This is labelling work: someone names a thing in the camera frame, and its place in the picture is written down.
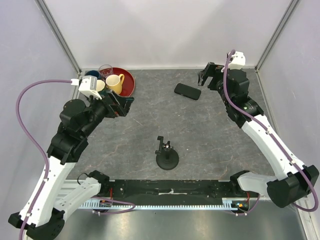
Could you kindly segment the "black smartphone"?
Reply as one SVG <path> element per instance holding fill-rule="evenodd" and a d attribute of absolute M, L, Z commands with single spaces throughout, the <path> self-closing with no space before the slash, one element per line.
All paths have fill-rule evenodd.
<path fill-rule="evenodd" d="M 201 95 L 201 90 L 189 85 L 178 83 L 174 89 L 174 93 L 192 100 L 198 100 Z"/>

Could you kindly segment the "black phone stand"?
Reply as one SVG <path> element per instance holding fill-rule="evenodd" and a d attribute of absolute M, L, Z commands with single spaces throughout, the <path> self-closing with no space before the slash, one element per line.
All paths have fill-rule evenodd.
<path fill-rule="evenodd" d="M 168 140 L 164 143 L 164 137 L 158 136 L 159 147 L 155 151 L 157 165 L 165 171 L 173 170 L 179 164 L 179 155 L 177 151 L 171 146 L 171 142 Z"/>

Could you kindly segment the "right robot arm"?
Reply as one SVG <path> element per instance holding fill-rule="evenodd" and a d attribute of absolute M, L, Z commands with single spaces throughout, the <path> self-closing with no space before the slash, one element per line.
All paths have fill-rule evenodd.
<path fill-rule="evenodd" d="M 249 97 L 249 79 L 241 69 L 228 69 L 209 62 L 198 73 L 198 85 L 211 77 L 208 88 L 217 91 L 225 105 L 228 117 L 257 145 L 269 162 L 274 175 L 255 174 L 242 170 L 230 177 L 229 191 L 235 197 L 255 192 L 269 197 L 284 208 L 313 193 L 319 170 L 298 159 L 280 139 L 262 108 Z"/>

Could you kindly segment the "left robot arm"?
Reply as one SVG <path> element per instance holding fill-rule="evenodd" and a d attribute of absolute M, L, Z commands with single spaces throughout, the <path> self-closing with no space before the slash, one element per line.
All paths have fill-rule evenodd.
<path fill-rule="evenodd" d="M 30 200 L 8 222 L 32 240 L 53 240 L 62 231 L 71 214 L 92 197 L 104 197 L 110 191 L 110 178 L 94 170 L 84 182 L 61 200 L 57 200 L 65 179 L 88 146 L 88 137 L 105 118 L 125 117 L 133 97 L 111 90 L 102 99 L 81 99 L 65 103 L 57 133 L 44 157 L 46 164 Z"/>

